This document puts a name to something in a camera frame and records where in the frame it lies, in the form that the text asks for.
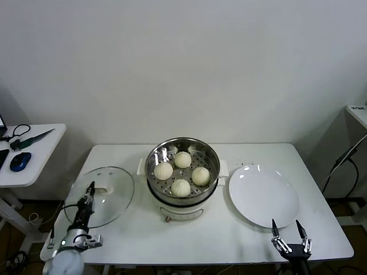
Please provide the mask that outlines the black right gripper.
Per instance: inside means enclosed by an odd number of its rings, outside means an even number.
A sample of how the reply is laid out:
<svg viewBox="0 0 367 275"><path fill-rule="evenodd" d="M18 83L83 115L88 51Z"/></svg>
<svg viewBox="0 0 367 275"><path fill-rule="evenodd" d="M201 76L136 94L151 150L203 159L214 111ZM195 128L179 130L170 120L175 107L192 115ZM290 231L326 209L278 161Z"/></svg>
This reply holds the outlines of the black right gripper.
<svg viewBox="0 0 367 275"><path fill-rule="evenodd" d="M311 275L311 270L307 261L311 256L312 240L309 239L306 230L298 220L296 221L296 225L299 235L302 239L302 245L288 245L283 239L281 239L278 227L274 219L272 219L273 238L271 242L279 253L284 253L283 258L285 258L290 263L292 274Z"/></svg>

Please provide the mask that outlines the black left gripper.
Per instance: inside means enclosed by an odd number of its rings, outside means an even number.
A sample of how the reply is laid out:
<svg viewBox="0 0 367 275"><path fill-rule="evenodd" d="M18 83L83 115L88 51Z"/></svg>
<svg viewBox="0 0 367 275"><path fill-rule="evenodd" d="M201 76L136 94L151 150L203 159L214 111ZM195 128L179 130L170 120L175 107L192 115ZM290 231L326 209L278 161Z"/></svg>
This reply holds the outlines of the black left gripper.
<svg viewBox="0 0 367 275"><path fill-rule="evenodd" d="M95 182L91 182L86 190L86 197L79 199L78 210L73 225L75 228L88 227L89 219L93 214L93 200L95 194Z"/></svg>

